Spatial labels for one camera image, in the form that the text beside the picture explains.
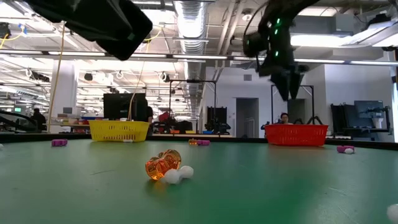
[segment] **yellow basket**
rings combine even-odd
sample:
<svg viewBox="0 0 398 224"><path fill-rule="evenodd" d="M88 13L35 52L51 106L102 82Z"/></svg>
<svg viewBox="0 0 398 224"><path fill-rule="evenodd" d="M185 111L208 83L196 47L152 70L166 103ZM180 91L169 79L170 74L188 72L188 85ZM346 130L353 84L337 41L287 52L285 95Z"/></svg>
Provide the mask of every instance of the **yellow basket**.
<svg viewBox="0 0 398 224"><path fill-rule="evenodd" d="M132 140L145 141L149 128L148 122L142 121L89 121L91 138L94 141Z"/></svg>

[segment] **yellow cable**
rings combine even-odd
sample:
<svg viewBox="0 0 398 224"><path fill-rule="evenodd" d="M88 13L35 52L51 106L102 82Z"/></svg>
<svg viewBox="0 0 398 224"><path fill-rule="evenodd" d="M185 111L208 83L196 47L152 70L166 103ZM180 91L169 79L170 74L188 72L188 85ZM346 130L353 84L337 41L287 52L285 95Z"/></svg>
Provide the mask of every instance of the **yellow cable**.
<svg viewBox="0 0 398 224"><path fill-rule="evenodd" d="M22 29L22 31L21 31L21 33L19 33L18 36L14 37L14 38L11 38L11 39L7 39L7 36L5 36L4 39L0 38L0 40L2 40L2 41L11 41L11 40L16 40L16 39L20 38L21 35L24 34L24 28L21 27L21 29Z"/></svg>
<svg viewBox="0 0 398 224"><path fill-rule="evenodd" d="M149 50L149 43L147 44L146 53L148 53L148 50ZM131 100L130 100L129 115L128 115L128 117L127 117L127 120L131 120L131 105L132 105L132 101L133 101L133 99L134 99L134 97L135 97L135 95L136 95L136 91L137 91L137 88L138 88L138 84L139 84L139 82L141 81L142 72L144 71L144 65L145 65L145 62L142 63L141 73L139 74L138 82L137 82L136 88L134 89L134 93L132 94L132 97L131 97Z"/></svg>
<svg viewBox="0 0 398 224"><path fill-rule="evenodd" d="M55 76L54 91L52 92L52 99L51 99L50 110L49 110L49 125L47 126L47 132L48 133L50 132L51 119L52 119L51 118L52 107L54 106L55 93L57 92L58 78L59 78L60 69L61 69L64 37L65 37L65 22L63 22L60 60L58 61L57 75Z"/></svg>
<svg viewBox="0 0 398 224"><path fill-rule="evenodd" d="M0 49L2 49L2 46L4 45L4 43L5 43L6 39L7 39L7 37L8 37L8 34L6 34L6 36L5 36L4 39L2 40L1 45L0 45Z"/></svg>
<svg viewBox="0 0 398 224"><path fill-rule="evenodd" d="M154 36L154 37L151 37L151 38L148 38L148 39L144 39L144 41L150 41L150 40L153 40L153 39L155 39L156 37L158 37L158 36L159 36L160 32L162 32L162 28L160 28L160 30L159 30L159 32L156 34L156 36Z"/></svg>

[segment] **red basket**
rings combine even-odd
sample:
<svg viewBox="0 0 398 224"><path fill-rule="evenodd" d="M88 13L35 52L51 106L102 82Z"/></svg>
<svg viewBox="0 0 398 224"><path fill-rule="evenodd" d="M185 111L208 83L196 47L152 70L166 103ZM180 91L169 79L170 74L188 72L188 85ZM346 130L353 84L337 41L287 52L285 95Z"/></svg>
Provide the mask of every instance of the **red basket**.
<svg viewBox="0 0 398 224"><path fill-rule="evenodd" d="M323 146L327 125L272 124L266 126L268 142L279 146Z"/></svg>

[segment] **plastic basket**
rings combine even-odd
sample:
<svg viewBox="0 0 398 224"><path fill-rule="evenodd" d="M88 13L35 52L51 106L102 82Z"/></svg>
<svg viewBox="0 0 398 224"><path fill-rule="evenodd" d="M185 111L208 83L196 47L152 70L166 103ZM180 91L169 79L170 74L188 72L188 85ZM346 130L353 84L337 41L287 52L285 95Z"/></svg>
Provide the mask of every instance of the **plastic basket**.
<svg viewBox="0 0 398 224"><path fill-rule="evenodd" d="M145 141L149 123L142 121L89 121L94 141Z"/></svg>
<svg viewBox="0 0 398 224"><path fill-rule="evenodd" d="M268 142L279 146L322 146L327 125L272 124L266 126Z"/></svg>

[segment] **small white object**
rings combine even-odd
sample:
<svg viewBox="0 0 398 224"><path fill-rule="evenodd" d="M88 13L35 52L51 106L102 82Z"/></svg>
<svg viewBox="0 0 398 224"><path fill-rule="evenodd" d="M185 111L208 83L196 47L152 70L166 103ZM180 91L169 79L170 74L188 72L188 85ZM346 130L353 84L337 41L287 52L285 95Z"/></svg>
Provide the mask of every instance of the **small white object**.
<svg viewBox="0 0 398 224"><path fill-rule="evenodd" d="M163 179L169 184L177 184L180 182L180 173L176 169L169 169Z"/></svg>
<svg viewBox="0 0 398 224"><path fill-rule="evenodd" d="M183 166L178 172L181 178L191 178L193 176L193 168L190 166Z"/></svg>
<svg viewBox="0 0 398 224"><path fill-rule="evenodd" d="M395 224L398 223L398 205L390 205L390 207L387 208L387 216L388 218Z"/></svg>
<svg viewBox="0 0 398 224"><path fill-rule="evenodd" d="M344 153L345 154L352 154L352 153L354 153L354 149L347 148L346 150L344 150Z"/></svg>

